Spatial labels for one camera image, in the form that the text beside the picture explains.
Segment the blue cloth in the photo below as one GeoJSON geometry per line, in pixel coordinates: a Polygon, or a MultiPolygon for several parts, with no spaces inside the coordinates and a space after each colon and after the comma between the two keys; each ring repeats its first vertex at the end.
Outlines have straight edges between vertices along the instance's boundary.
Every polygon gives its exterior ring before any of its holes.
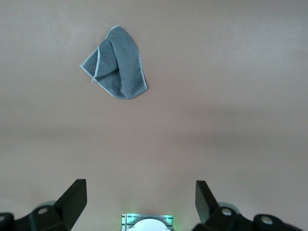
{"type": "Polygon", "coordinates": [[[120,26],[110,29],[80,67],[115,98],[129,100],[147,90],[139,51],[120,26]]]}

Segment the beige surface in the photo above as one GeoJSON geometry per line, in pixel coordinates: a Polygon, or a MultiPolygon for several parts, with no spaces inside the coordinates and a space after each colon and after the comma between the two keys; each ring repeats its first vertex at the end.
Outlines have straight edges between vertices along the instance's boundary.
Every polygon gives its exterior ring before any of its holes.
{"type": "Polygon", "coordinates": [[[0,211],[86,178],[75,231],[121,213],[199,221],[196,180],[249,219],[307,229],[308,1],[0,1],[0,211]],[[78,67],[114,25],[149,90],[121,101],[78,67]]]}

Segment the cloth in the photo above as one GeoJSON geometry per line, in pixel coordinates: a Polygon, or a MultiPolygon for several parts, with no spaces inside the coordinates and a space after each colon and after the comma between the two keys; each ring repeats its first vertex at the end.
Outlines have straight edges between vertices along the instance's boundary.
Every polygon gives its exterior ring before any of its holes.
{"type": "Polygon", "coordinates": [[[147,90],[139,51],[120,26],[110,29],[80,67],[115,98],[132,99],[147,90]]]}

